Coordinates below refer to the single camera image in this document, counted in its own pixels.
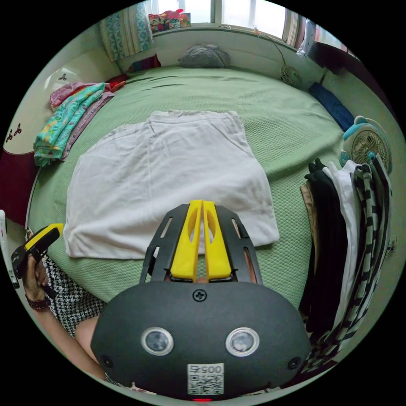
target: hand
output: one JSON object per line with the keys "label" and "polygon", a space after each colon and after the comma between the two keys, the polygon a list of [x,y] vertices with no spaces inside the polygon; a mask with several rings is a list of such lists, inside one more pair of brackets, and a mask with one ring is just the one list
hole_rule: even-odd
{"label": "hand", "polygon": [[28,257],[27,272],[22,278],[22,283],[29,300],[45,299],[45,292],[42,287],[48,284],[48,277],[42,261],[36,264],[32,255]]}

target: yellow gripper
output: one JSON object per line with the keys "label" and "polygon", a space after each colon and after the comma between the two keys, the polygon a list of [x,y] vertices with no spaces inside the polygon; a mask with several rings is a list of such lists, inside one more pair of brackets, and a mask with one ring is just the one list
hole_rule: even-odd
{"label": "yellow gripper", "polygon": [[214,203],[193,200],[189,205],[170,270],[174,278],[196,282],[202,213],[207,280],[228,278],[231,275],[231,266]]}

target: bed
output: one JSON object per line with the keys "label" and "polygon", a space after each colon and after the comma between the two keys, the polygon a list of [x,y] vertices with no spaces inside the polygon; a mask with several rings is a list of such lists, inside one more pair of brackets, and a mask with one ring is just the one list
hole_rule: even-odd
{"label": "bed", "polygon": [[[155,110],[234,110],[272,192],[280,240],[257,249],[263,283],[299,307],[311,251],[300,185],[317,157],[337,166],[343,131],[310,94],[251,71],[156,68],[127,81],[92,119],[65,162],[43,168],[33,190],[29,227],[65,223],[66,193],[81,154],[121,124],[144,121]],[[49,257],[71,279],[104,302],[137,284],[142,261],[70,258],[59,238]],[[204,259],[198,274],[205,273]]]}

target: beige clothing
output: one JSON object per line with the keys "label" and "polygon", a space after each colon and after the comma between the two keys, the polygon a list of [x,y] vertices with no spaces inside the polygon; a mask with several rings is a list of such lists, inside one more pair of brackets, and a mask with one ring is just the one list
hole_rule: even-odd
{"label": "beige clothing", "polygon": [[310,189],[309,182],[301,185],[300,191],[302,192],[304,204],[306,205],[307,214],[309,216],[310,232],[314,244],[314,274],[316,274],[317,261],[319,255],[320,244],[318,240],[318,224],[317,224],[317,211],[313,201],[313,195]]}

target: screw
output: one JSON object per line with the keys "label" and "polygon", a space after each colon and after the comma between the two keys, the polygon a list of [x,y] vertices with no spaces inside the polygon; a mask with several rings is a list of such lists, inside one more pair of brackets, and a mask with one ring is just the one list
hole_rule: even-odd
{"label": "screw", "polygon": [[197,289],[193,292],[193,299],[197,302],[206,300],[207,293],[203,289]]}
{"label": "screw", "polygon": [[100,358],[101,358],[101,362],[102,362],[107,368],[113,368],[113,362],[112,362],[112,360],[111,360],[107,355],[102,355]]}
{"label": "screw", "polygon": [[295,357],[295,358],[291,359],[289,361],[289,363],[288,363],[288,368],[289,369],[296,369],[300,365],[301,361],[302,360],[299,357]]}

